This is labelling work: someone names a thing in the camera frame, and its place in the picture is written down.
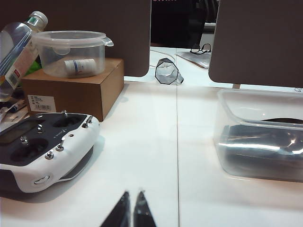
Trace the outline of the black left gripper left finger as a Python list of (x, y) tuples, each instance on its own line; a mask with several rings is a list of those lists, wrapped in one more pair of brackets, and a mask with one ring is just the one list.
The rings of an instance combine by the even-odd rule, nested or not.
[(125, 191), (100, 226), (129, 227), (130, 223), (130, 194), (128, 191)]

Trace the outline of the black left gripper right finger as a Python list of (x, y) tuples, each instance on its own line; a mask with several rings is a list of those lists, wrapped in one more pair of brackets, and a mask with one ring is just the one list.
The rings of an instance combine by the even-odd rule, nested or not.
[(144, 191), (140, 191), (137, 195), (133, 212), (133, 223), (134, 227), (156, 227)]

